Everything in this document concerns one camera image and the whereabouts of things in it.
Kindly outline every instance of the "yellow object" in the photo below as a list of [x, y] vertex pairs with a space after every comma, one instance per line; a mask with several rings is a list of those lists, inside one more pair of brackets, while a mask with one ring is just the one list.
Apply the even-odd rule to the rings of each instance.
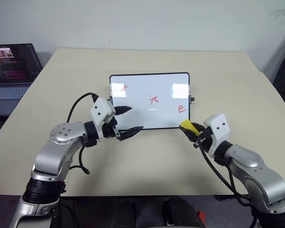
[[199, 131], [193, 126], [193, 124], [188, 119], [184, 120], [180, 124], [180, 126], [185, 128], [185, 129], [188, 129], [188, 130], [192, 131], [196, 136], [200, 135]]

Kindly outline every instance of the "whiteboard frame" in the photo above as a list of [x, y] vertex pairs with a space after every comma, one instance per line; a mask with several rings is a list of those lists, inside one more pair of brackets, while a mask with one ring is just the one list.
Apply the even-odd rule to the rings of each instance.
[[[189, 104], [189, 110], [188, 110], [188, 119], [190, 120], [190, 105], [191, 105], [191, 86], [190, 86], [190, 74], [188, 72], [174, 72], [174, 73], [147, 73], [147, 74], [124, 74], [124, 75], [110, 75], [109, 77], [109, 84], [110, 84], [110, 100], [114, 106], [113, 103], [113, 97], [112, 97], [112, 87], [111, 87], [111, 77], [115, 76], [141, 76], [141, 75], [174, 75], [174, 74], [187, 74], [188, 75], [188, 85], [189, 85], [189, 92], [188, 92], [188, 104]], [[159, 128], [143, 128], [142, 130], [157, 130], [157, 129], [177, 129], [178, 127], [159, 127]]]

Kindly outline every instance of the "laptop keyboard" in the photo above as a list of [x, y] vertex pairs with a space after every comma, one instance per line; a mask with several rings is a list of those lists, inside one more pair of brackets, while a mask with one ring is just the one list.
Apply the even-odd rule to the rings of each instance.
[[1, 87], [0, 99], [21, 99], [29, 87]]

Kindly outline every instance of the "black cable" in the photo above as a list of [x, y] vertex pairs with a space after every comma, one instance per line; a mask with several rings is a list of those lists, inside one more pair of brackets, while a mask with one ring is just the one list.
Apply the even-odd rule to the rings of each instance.
[[217, 177], [227, 186], [227, 188], [229, 188], [230, 191], [233, 192], [233, 194], [235, 194], [236, 196], [239, 196], [241, 198], [244, 198], [246, 200], [248, 200], [249, 202], [251, 201], [249, 197], [244, 196], [240, 193], [238, 193], [229, 183], [228, 181], [226, 181], [226, 179], [219, 173], [219, 171], [213, 166], [213, 164], [210, 162], [210, 160], [208, 159], [206, 152], [200, 142], [200, 138], [198, 138], [198, 144], [199, 144], [199, 149], [204, 157], [204, 159], [206, 160], [207, 164], [210, 166], [210, 168], [213, 170], [213, 172], [217, 175]]
[[89, 171], [86, 167], [84, 167], [84, 165], [83, 165], [83, 163], [82, 163], [82, 152], [84, 151], [85, 147], [86, 147], [86, 146], [83, 145], [83, 146], [81, 147], [80, 151], [79, 151], [79, 157], [78, 157], [79, 165], [73, 165], [73, 166], [70, 167], [69, 170], [71, 170], [71, 169], [73, 169], [73, 168], [81, 168], [82, 171], [83, 171], [85, 174], [88, 175], [88, 174], [90, 174], [90, 171]]
[[[236, 186], [235, 186], [234, 181], [233, 181], [232, 171], [231, 171], [229, 166], [225, 165], [225, 167], [227, 168], [228, 173], [229, 173], [230, 184], [236, 190]], [[236, 197], [237, 201], [240, 203], [240, 205], [242, 205], [244, 207], [250, 207], [251, 206], [250, 203], [244, 203], [239, 196], [235, 195], [235, 197]]]
[[94, 102], [96, 101], [96, 99], [97, 99], [97, 97], [98, 97], [98, 96], [97, 96], [96, 94], [94, 94], [94, 93], [86, 93], [86, 94], [83, 94], [80, 98], [78, 98], [78, 99], [75, 101], [75, 103], [73, 104], [73, 106], [72, 106], [72, 108], [71, 108], [71, 110], [70, 110], [70, 112], [69, 112], [69, 114], [68, 114], [68, 116], [67, 116], [67, 120], [66, 120], [67, 123], [70, 121], [71, 115], [72, 115], [72, 113], [73, 113], [73, 110], [74, 110], [75, 106], [78, 104], [78, 102], [81, 101], [81, 100], [82, 100], [83, 98], [85, 98], [86, 96], [89, 96], [89, 95], [92, 96]]
[[257, 220], [256, 216], [253, 217], [252, 223], [249, 228], [254, 228], [256, 226]]
[[65, 207], [71, 213], [72, 221], [73, 221], [73, 228], [75, 228], [76, 227], [76, 225], [75, 225], [75, 218], [74, 218], [74, 214], [73, 214], [72, 209], [68, 205], [65, 205], [65, 204], [62, 204], [62, 203], [60, 205]]

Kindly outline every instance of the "laptop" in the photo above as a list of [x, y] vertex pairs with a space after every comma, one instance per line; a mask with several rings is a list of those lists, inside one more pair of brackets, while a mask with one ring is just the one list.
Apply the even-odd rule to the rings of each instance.
[[9, 116], [42, 70], [32, 44], [0, 45], [0, 116]]

